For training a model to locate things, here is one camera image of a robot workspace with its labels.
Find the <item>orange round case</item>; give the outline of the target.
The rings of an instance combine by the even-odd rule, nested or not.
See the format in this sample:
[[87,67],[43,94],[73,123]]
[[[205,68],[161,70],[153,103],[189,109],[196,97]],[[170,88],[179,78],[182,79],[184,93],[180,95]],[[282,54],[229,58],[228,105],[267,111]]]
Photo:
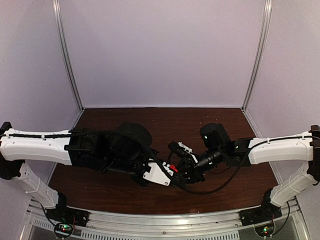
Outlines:
[[171,164],[169,168],[176,173],[179,172],[173,164]]

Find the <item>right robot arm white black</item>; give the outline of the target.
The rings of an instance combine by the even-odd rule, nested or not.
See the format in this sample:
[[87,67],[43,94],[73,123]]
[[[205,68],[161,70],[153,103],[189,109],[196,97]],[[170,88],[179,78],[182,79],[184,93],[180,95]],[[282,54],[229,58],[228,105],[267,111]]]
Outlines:
[[250,167],[273,161],[303,161],[304,164],[283,183],[268,190],[256,210],[259,220],[266,221],[277,214],[291,198],[320,181],[320,127],[278,138],[240,138],[232,141],[221,123],[208,123],[200,131],[207,150],[201,155],[179,143],[177,155],[181,161],[177,171],[184,184],[205,180],[204,173],[225,162],[230,167]]

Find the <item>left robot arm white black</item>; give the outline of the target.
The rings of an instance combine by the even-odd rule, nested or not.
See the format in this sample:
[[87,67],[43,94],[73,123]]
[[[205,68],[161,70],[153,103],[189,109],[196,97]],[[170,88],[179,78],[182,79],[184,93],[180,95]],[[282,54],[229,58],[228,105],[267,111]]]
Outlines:
[[32,172],[27,160],[54,162],[101,173],[127,173],[140,185],[168,179],[150,149],[152,136],[138,123],[124,122],[115,130],[71,129],[57,133],[26,132],[4,122],[0,129],[0,177],[18,182],[25,192],[51,210],[61,222],[72,218],[66,196]]

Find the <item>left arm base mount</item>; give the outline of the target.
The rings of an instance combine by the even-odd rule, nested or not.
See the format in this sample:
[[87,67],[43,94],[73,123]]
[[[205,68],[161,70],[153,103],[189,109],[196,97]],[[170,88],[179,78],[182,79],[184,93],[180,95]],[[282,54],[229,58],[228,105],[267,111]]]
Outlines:
[[48,209],[46,215],[49,219],[57,222],[68,223],[79,227],[86,227],[89,219],[89,212],[76,208]]

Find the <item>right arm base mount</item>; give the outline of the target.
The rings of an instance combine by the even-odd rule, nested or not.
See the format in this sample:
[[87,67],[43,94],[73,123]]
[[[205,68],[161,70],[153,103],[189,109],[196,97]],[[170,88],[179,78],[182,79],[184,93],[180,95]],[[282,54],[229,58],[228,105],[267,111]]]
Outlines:
[[272,221],[282,216],[280,208],[271,209],[262,206],[241,210],[239,217],[242,226],[257,225],[264,222]]

